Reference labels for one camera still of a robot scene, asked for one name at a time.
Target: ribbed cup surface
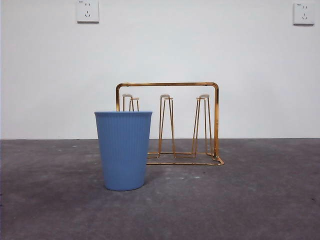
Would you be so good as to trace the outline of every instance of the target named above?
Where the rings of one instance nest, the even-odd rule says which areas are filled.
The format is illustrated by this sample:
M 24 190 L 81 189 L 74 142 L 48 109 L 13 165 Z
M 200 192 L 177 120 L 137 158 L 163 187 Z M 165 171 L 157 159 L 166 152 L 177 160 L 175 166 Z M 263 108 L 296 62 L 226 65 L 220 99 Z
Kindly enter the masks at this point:
M 95 112 L 107 189 L 126 191 L 144 184 L 151 111 Z

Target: white wall outlet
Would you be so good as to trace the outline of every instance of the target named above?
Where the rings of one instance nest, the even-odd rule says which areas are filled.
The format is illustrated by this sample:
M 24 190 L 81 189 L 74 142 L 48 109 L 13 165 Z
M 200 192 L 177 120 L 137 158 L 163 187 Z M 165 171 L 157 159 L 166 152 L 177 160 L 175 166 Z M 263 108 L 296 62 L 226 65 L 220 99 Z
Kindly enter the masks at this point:
M 99 0 L 78 0 L 76 20 L 78 23 L 99 23 Z
M 313 25 L 315 24 L 315 3 L 296 2 L 293 4 L 293 24 Z

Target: white wall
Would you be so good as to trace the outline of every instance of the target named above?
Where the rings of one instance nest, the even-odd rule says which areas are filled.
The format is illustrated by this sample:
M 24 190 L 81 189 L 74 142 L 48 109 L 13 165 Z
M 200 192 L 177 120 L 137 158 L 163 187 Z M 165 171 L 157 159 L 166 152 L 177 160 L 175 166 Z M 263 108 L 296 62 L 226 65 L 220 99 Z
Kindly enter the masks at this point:
M 1 1 L 2 139 L 96 138 L 93 112 L 115 110 L 118 83 L 194 81 L 220 87 L 221 138 L 320 137 L 318 0 L 307 27 L 291 0 L 99 2 L 100 24 L 77 24 L 76 0 Z M 152 137 L 172 94 L 190 138 L 208 88 L 132 92 L 154 110 Z

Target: rack top bar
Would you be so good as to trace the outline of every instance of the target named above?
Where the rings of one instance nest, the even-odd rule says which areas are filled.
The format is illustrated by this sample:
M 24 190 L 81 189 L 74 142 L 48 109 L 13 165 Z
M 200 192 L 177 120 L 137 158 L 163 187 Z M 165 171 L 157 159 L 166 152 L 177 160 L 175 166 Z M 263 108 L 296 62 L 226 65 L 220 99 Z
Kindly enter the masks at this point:
M 218 85 L 214 82 L 125 82 L 116 86 L 121 87 L 154 87 L 154 86 L 212 86 L 218 89 Z

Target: gold metal rack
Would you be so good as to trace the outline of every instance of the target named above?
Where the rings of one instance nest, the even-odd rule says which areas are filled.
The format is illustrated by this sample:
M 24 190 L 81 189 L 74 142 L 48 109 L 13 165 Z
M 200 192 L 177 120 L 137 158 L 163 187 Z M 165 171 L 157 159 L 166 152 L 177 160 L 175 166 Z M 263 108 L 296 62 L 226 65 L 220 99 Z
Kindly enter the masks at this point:
M 161 152 L 161 148 L 159 148 L 158 152 L 149 152 L 148 154 L 173 154 L 175 158 L 195 158 L 196 154 L 204 154 L 211 156 L 211 160 L 214 162 L 208 163 L 200 163 L 200 162 L 148 162 L 148 165 L 204 165 L 204 166 L 220 166 L 224 164 L 224 161 L 219 156 L 219 138 L 218 138 L 218 130 L 219 130 L 219 87 L 214 82 L 146 82 L 146 83 L 120 83 L 116 86 L 115 89 L 115 102 L 116 102 L 116 110 L 120 111 L 120 88 L 122 87 L 188 87 L 188 86 L 211 86 L 214 88 L 214 143 L 212 144 L 212 136 L 211 136 L 211 120 L 210 120 L 210 104 L 209 104 L 209 96 L 204 94 L 197 98 L 197 106 L 196 106 L 196 116 L 195 116 L 195 125 L 193 130 L 193 139 L 192 139 L 192 150 L 191 152 L 175 152 L 175 140 L 174 140 L 174 125 L 173 125 L 173 102 L 170 102 L 170 97 L 167 99 L 169 101 L 169 107 L 172 103 L 172 112 L 170 110 L 170 121 L 171 121 L 171 133 L 172 133 L 172 152 Z M 130 97 L 130 102 L 133 107 L 133 97 Z M 209 115 L 209 128 L 210 128 L 210 151 L 208 151 L 207 144 L 207 123 L 205 122 L 205 152 L 197 152 L 198 146 L 198 126 L 199 126 L 199 111 L 200 111 L 200 102 L 204 100 L 204 106 L 208 107 L 208 115 Z M 123 110 L 125 109 L 125 97 L 123 97 Z M 162 137 L 159 137 L 159 144 L 162 142 Z

